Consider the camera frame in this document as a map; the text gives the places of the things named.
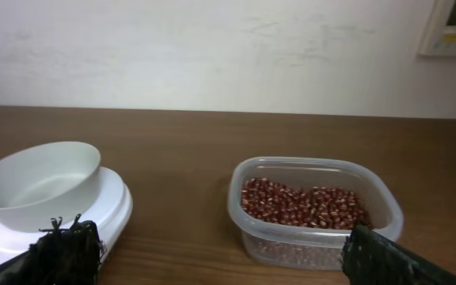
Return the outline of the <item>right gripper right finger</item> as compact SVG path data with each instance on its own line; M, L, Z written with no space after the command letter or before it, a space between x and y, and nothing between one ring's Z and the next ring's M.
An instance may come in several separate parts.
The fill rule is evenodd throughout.
M365 226L346 238L341 268L351 285L456 285L456 275Z

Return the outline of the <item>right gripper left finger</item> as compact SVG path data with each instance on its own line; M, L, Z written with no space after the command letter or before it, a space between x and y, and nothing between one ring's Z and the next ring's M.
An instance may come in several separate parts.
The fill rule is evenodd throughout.
M97 224L76 215L62 228L61 217L52 218L28 250L0 264L0 285L96 285L104 243Z

